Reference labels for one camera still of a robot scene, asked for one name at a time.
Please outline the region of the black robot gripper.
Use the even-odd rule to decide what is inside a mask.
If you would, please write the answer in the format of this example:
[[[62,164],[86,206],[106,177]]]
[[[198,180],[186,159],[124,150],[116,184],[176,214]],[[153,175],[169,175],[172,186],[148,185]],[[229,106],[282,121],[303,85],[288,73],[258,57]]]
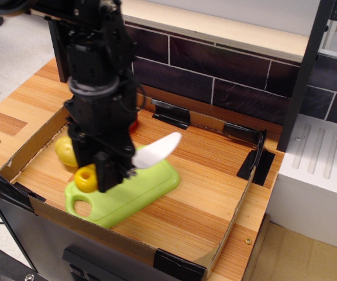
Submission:
[[[73,97],[64,106],[78,167],[95,164],[98,190],[105,193],[121,184],[132,169],[129,126],[137,116],[136,86],[129,80],[105,85],[68,82]]]

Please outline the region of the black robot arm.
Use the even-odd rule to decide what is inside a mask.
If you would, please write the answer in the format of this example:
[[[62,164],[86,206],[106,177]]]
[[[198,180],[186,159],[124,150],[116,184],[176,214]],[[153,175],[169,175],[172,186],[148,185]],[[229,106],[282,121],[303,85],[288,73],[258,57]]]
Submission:
[[[137,117],[137,82],[120,1],[0,1],[0,16],[35,13],[49,21],[79,167],[94,164],[98,190],[121,183],[133,169],[129,128]]]

